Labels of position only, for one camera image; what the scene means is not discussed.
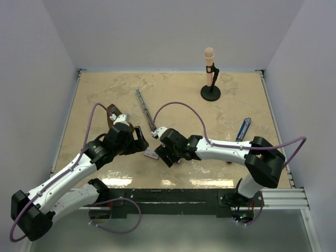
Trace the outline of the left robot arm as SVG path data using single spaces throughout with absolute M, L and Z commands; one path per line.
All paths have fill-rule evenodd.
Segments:
M 140 126 L 123 122 L 115 123 L 106 134 L 93 141 L 85 142 L 80 153 L 52 178 L 27 193 L 19 190 L 12 195 L 10 216 L 14 223 L 10 241 L 19 241 L 13 236 L 15 227 L 20 228 L 24 238 L 35 241 L 43 237 L 56 220 L 74 210 L 91 204 L 105 205 L 109 189 L 102 181 L 90 180 L 78 190 L 72 188 L 116 156 L 143 152 L 148 146 Z

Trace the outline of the grey stapler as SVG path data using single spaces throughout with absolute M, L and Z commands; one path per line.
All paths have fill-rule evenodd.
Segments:
M 146 120 L 148 122 L 148 125 L 149 125 L 151 131 L 152 132 L 155 131 L 156 130 L 156 126 L 154 124 L 153 118 L 152 118 L 152 116 L 151 116 L 151 114 L 150 114 L 150 112 L 148 110 L 148 107 L 147 107 L 147 105 L 146 105 L 146 103 L 145 103 L 145 101 L 144 101 L 144 99 L 142 97 L 142 94 L 141 94 L 141 92 L 140 92 L 139 89 L 137 89 L 135 91 L 135 96 L 137 98 L 137 101 L 139 103 L 139 106 L 140 106 L 142 112 L 144 113 L 144 116 L 145 116 L 145 118 L 146 118 Z

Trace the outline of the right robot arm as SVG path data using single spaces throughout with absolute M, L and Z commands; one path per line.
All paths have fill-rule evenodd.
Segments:
M 238 182 L 234 193 L 234 201 L 239 206 L 250 203 L 264 187 L 278 187 L 285 157 L 262 137 L 244 142 L 206 140 L 200 135 L 186 138 L 166 127 L 158 128 L 152 136 L 160 140 L 155 152 L 168 167 L 180 159 L 220 160 L 246 167 L 249 173 Z

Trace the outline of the blue stapler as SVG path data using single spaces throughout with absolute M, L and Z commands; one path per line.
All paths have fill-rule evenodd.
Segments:
M 236 142 L 242 142 L 244 140 L 250 125 L 251 125 L 251 118 L 245 118 L 238 131 Z

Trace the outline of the red white staple box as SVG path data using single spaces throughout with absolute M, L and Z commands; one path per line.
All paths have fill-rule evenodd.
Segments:
M 155 160 L 157 160 L 159 158 L 159 156 L 156 154 L 156 152 L 154 150 L 149 149 L 149 148 L 147 148 L 145 150 L 144 155 L 149 157 L 149 158 L 155 159 Z

